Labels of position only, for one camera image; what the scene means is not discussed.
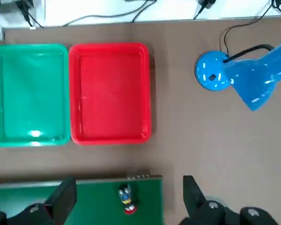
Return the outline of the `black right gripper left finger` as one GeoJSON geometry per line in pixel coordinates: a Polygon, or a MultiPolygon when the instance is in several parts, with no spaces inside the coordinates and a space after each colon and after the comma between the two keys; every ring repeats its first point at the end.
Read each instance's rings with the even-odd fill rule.
{"type": "Polygon", "coordinates": [[[35,203],[13,217],[0,211],[0,225],[63,225],[77,202],[74,178],[61,182],[44,203],[35,203]]]}

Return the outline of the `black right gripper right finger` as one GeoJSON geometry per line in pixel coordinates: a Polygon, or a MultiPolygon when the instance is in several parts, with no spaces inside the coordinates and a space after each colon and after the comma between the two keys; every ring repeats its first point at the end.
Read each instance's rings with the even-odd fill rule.
{"type": "Polygon", "coordinates": [[[180,225],[278,225],[265,210],[244,207],[239,213],[215,200],[207,200],[191,175],[183,176],[183,200],[188,217],[180,225]]]}

